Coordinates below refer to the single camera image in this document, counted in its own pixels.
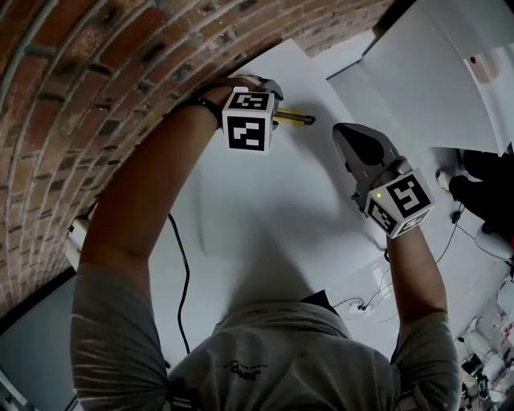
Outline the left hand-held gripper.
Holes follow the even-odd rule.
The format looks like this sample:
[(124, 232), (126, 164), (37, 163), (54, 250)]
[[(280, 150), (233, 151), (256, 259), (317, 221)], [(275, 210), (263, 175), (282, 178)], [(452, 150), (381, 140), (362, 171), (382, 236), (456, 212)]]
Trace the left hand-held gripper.
[(222, 131), (230, 150), (269, 152), (274, 116), (284, 95), (274, 80), (259, 80), (253, 91), (245, 86), (234, 87), (222, 110)]

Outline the grey counter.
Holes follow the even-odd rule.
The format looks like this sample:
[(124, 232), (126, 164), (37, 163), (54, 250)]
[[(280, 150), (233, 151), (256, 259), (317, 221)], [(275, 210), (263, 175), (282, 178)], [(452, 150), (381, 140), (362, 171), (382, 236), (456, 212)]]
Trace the grey counter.
[(0, 367), (38, 411), (64, 411), (73, 397), (70, 361), (75, 278), (33, 306), (0, 336)]

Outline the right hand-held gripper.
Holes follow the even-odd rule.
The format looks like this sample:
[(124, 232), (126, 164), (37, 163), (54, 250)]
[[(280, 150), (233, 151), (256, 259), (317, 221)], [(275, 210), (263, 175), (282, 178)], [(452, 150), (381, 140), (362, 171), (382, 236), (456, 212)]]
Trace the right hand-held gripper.
[(412, 230), (434, 208), (420, 169), (413, 168), (382, 132), (362, 124), (338, 123), (333, 140), (355, 181), (358, 209), (389, 238)]

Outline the white cabinet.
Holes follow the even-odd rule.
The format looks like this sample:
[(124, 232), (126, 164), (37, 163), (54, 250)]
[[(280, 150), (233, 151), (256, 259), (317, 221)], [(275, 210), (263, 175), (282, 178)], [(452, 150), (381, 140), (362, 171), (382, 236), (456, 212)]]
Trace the white cabinet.
[(359, 65), (418, 143), (514, 150), (514, 0), (414, 0)]

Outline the person's left hand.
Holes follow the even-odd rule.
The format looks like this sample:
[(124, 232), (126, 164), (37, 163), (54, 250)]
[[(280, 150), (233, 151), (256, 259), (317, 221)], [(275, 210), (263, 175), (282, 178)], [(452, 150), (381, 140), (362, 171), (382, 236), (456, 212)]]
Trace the person's left hand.
[(263, 79), (255, 75), (237, 75), (235, 77), (221, 78), (218, 82), (201, 97), (223, 109), (235, 87), (246, 87), (253, 92), (259, 90)]

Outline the white power strip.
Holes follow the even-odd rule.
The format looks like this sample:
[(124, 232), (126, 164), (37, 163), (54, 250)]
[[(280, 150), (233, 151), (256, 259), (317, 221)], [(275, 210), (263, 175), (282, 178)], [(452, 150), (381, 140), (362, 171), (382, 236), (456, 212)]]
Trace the white power strip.
[(350, 315), (363, 317), (370, 316), (375, 311), (375, 305), (373, 303), (366, 303), (361, 298), (346, 299), (341, 302), (338, 308), (344, 309)]

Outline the person's left forearm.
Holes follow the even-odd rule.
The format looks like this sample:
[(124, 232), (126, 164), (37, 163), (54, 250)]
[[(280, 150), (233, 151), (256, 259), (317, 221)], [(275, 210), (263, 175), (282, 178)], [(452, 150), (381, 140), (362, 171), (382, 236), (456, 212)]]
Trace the person's left forearm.
[(81, 263), (122, 271), (148, 262), (168, 212), (218, 128), (205, 106), (185, 105), (168, 114), (102, 193)]

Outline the person's right forearm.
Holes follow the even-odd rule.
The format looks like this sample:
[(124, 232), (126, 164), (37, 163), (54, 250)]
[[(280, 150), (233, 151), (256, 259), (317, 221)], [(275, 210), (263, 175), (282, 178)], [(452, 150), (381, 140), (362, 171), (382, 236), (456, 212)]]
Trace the person's right forearm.
[(420, 228), (387, 240), (400, 324), (406, 327), (435, 312), (447, 312), (443, 277)]

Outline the person's grey t-shirt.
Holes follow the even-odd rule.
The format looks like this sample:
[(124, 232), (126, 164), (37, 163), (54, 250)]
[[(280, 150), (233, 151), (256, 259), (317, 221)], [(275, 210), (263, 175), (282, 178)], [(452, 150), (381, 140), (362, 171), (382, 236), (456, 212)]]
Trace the person's grey t-shirt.
[(71, 367), (84, 411), (458, 411), (461, 397), (443, 313), (416, 321), (387, 358), (323, 307), (253, 304), (167, 369), (148, 300), (91, 265), (75, 283)]

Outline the white desk with drawers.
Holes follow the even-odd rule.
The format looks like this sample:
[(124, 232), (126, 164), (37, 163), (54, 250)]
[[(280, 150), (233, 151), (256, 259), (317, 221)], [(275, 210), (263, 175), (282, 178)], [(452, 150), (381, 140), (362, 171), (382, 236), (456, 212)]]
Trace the white desk with drawers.
[(275, 80), (281, 108), (316, 117), (283, 122), (268, 154), (228, 148), (216, 132), (163, 225), (149, 260), (155, 322), (168, 367), (229, 309), (326, 291), (338, 308), (392, 295), (386, 239), (352, 201), (355, 181), (332, 127), (352, 120), (316, 64), (288, 40), (241, 68)]

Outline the black wristband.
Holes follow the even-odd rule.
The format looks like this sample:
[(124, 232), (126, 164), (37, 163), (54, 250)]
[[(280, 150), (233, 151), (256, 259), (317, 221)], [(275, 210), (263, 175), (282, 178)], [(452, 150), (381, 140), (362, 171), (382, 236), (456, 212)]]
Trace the black wristband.
[(213, 103), (212, 101), (206, 99), (206, 98), (203, 98), (203, 97), (199, 97), (199, 96), (195, 96), (195, 97), (190, 97), (187, 101), (186, 101), (186, 106), (197, 106), (197, 107), (203, 107), (203, 108), (206, 108), (207, 110), (210, 111), (210, 113), (213, 115), (213, 116), (221, 116), (221, 109), (219, 108), (219, 106), (215, 103)]

